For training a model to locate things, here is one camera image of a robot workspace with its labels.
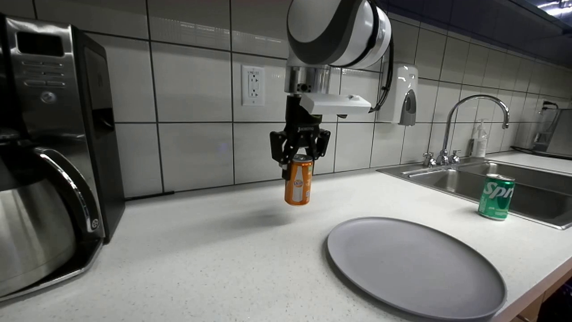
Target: black appliance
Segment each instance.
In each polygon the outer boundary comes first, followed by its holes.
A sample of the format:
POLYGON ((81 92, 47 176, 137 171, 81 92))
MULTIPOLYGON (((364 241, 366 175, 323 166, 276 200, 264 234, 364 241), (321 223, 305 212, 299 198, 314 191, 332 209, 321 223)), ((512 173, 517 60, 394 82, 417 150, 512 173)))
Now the black appliance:
POLYGON ((71 180, 81 180, 74 184, 85 185, 94 200, 92 209, 81 209, 90 212, 87 221, 67 207, 78 243, 69 262, 0 296, 1 304, 85 271, 99 244, 110 241, 124 202, 103 46, 71 24, 1 14, 0 44, 0 126, 55 150, 78 173, 71 180))

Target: white tile wall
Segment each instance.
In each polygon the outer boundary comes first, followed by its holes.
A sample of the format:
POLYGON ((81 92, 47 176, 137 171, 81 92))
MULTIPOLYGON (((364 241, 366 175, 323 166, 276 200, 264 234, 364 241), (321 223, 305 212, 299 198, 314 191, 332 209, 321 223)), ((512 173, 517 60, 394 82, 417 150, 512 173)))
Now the white tile wall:
MULTIPOLYGON (((283 126, 287 3, 35 0, 40 19, 74 23, 106 48, 126 196, 280 176, 267 132, 283 126), (244 64, 264 67, 264 105, 240 103, 244 64)), ((0 10, 33 15, 29 0, 0 1, 0 10)), ((458 153, 478 117, 485 119, 489 151, 500 151, 530 141, 541 100, 572 100, 566 67, 389 15, 394 62, 419 69, 417 123, 323 116, 321 126, 332 135, 315 173, 410 162, 437 151, 450 107, 467 94, 498 94, 510 109, 510 123, 500 128, 501 114, 485 100, 466 101, 448 141, 458 153)), ((332 69, 330 92, 374 101, 378 76, 371 69, 332 69)))

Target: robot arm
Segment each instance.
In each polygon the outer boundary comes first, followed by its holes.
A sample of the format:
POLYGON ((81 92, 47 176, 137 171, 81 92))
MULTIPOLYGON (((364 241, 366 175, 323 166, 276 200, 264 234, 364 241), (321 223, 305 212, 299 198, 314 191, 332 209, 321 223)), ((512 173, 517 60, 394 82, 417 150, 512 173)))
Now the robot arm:
POLYGON ((287 8, 285 126, 269 134, 271 157, 289 178, 298 150, 312 160, 324 155, 328 130, 321 114, 371 112, 357 94, 328 94, 330 67, 364 67, 389 48, 391 23, 374 0, 290 0, 287 8))

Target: bottle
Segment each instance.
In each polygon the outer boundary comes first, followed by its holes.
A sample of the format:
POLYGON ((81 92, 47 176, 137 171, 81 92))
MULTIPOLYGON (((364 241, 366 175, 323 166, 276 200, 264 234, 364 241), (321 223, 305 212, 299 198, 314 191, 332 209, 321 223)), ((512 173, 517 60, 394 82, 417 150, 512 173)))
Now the bottle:
POLYGON ((476 123, 471 139, 473 139, 471 155, 485 157, 485 130, 484 130, 482 119, 476 123))

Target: sink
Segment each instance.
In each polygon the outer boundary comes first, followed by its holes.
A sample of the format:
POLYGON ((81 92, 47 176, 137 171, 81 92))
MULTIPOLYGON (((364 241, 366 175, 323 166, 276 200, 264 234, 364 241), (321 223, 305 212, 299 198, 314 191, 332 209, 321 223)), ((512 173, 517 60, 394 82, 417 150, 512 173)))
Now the sink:
POLYGON ((475 202, 480 198, 485 173, 500 173, 514 178, 510 214, 555 228, 572 225, 572 176, 566 175, 485 159, 433 168, 398 166, 380 171, 475 202))

